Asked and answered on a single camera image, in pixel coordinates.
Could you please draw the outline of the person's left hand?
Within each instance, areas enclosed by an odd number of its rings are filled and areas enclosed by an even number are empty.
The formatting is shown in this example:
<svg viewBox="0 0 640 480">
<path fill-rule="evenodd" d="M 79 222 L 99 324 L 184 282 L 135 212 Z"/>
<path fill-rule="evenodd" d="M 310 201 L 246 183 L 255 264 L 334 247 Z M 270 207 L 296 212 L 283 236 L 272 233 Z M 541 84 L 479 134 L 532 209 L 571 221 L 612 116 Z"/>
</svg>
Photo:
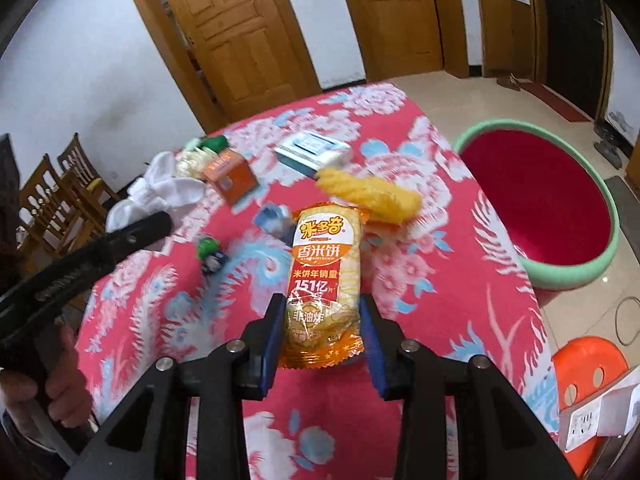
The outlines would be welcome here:
<svg viewBox="0 0 640 480">
<path fill-rule="evenodd" d="M 62 352 L 47 382 L 46 393 L 51 399 L 48 413 L 52 420 L 66 428 L 76 428 L 88 422 L 92 397 L 87 390 L 85 375 L 78 368 L 78 352 L 73 331 L 67 325 L 58 326 Z M 1 401 L 24 436 L 38 439 L 39 431 L 26 403 L 37 394 L 37 385 L 30 378 L 4 370 L 1 373 Z"/>
</svg>

